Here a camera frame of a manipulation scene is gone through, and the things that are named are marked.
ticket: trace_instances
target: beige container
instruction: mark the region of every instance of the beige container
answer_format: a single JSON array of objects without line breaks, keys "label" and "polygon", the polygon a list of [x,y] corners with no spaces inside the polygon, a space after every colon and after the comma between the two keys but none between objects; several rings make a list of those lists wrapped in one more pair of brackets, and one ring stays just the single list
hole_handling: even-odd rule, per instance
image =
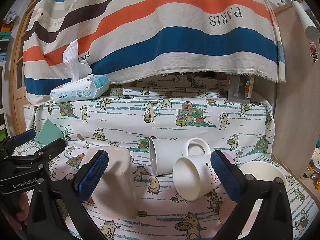
[{"label": "beige container", "polygon": [[88,163],[100,149],[108,153],[109,165],[92,193],[95,206],[111,219],[136,217],[138,205],[130,152],[123,147],[97,147],[85,154],[81,165]]}]

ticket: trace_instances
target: white paper roll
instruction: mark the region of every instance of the white paper roll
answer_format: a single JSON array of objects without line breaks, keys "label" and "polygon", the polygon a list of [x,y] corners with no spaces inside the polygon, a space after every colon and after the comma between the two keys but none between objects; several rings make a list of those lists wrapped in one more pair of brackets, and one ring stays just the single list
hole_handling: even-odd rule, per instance
[{"label": "white paper roll", "polygon": [[301,19],[301,23],[303,26],[303,29],[305,30],[306,36],[311,41],[317,41],[320,39],[320,32],[313,23],[313,21],[310,19],[308,14],[305,12],[301,4],[297,1],[293,1],[293,6],[297,11],[297,14],[299,15]]}]

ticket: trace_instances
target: pink object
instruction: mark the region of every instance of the pink object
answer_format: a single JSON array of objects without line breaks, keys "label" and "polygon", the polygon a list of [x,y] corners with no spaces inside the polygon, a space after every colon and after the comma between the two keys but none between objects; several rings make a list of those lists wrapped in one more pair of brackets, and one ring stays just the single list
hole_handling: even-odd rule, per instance
[{"label": "pink object", "polygon": [[226,152],[222,152],[225,157],[227,157],[227,159],[232,163],[232,164],[235,164],[235,161],[233,160],[233,158],[231,157],[230,154],[226,153]]}]

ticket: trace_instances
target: screw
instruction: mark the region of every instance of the screw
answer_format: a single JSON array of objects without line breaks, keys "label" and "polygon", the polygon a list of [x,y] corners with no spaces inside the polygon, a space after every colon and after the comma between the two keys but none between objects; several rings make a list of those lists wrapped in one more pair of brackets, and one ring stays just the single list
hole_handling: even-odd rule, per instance
[{"label": "screw", "polygon": [[38,182],[38,184],[41,184],[42,182],[44,182],[44,178],[39,178],[39,179],[37,180],[37,182]]},{"label": "screw", "polygon": [[66,175],[66,180],[72,180],[74,175],[72,173],[69,173]]},{"label": "screw", "polygon": [[283,183],[283,180],[279,177],[276,178],[276,182],[278,182],[279,184]]},{"label": "screw", "polygon": [[246,178],[247,180],[254,180],[254,176],[251,175],[251,174],[246,174],[246,175],[245,175],[245,178]]}]

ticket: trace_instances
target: fabric with cat pattern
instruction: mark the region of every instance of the fabric with cat pattern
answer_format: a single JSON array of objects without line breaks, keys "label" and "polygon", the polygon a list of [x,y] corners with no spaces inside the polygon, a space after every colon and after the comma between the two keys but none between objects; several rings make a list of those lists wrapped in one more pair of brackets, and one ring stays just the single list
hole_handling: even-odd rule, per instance
[{"label": "fabric with cat pattern", "polygon": [[[52,179],[76,173],[89,149],[125,147],[131,152],[139,212],[134,219],[116,220],[99,213],[90,198],[84,202],[89,215],[108,240],[211,240],[221,227],[219,210],[226,198],[222,186],[188,202],[175,190],[172,175],[155,177],[149,162],[150,139],[175,140],[201,137],[212,151],[228,153],[238,166],[260,160],[277,166],[288,181],[293,235],[308,229],[318,208],[304,188],[270,159],[275,125],[270,104],[252,95],[252,103],[227,100],[227,81],[191,75],[145,78],[111,87],[96,100],[56,105],[36,111],[33,128],[39,133],[48,118],[64,133],[66,150],[49,163]],[[28,120],[30,106],[24,107]],[[16,155],[40,149],[30,141]],[[60,211],[71,233],[78,236],[63,202]],[[248,232],[242,232],[241,239]]]}]

